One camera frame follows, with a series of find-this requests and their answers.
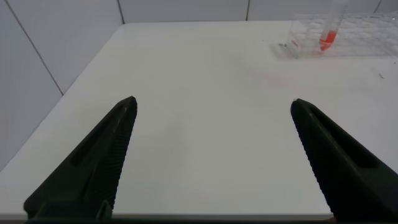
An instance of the white tiled wall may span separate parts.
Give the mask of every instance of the white tiled wall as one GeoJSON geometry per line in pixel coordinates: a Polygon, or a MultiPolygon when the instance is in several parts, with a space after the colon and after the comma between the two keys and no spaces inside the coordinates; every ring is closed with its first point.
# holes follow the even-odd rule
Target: white tiled wall
{"type": "Polygon", "coordinates": [[[382,0],[377,12],[398,11],[398,0],[382,0]]]}
{"type": "Polygon", "coordinates": [[[66,92],[122,24],[117,0],[9,0],[66,92]]]}
{"type": "MultiPolygon", "coordinates": [[[[379,0],[350,0],[348,12],[374,12],[378,3],[379,0]]],[[[331,0],[251,0],[248,20],[291,20],[294,14],[325,14],[330,6],[331,0]]]]}
{"type": "Polygon", "coordinates": [[[4,0],[0,0],[0,170],[61,98],[4,0]]]}
{"type": "Polygon", "coordinates": [[[244,21],[248,0],[120,0],[125,22],[244,21]]]}

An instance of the table surface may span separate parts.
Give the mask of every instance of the table surface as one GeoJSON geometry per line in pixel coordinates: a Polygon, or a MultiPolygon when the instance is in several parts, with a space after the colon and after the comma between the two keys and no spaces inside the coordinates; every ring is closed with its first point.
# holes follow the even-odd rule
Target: table surface
{"type": "Polygon", "coordinates": [[[395,58],[295,60],[290,22],[123,25],[0,172],[24,200],[130,95],[138,114],[114,213],[329,214],[290,115],[307,100],[398,170],[395,58]]]}

